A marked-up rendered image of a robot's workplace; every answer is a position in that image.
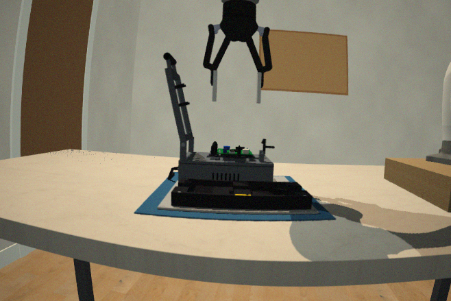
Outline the green circuit board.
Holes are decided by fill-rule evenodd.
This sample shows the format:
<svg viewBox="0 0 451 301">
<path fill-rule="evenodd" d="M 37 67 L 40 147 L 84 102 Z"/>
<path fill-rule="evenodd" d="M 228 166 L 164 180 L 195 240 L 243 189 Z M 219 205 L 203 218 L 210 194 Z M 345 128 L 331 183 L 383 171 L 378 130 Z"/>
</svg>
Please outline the green circuit board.
<svg viewBox="0 0 451 301">
<path fill-rule="evenodd" d="M 237 155 L 237 149 L 230 149 L 230 146 L 223 146 L 223 149 L 218 148 L 217 154 L 235 154 Z M 219 150 L 221 150 L 221 153 L 219 153 Z M 245 147 L 241 147 L 241 155 L 253 155 L 249 149 L 245 149 Z"/>
</svg>

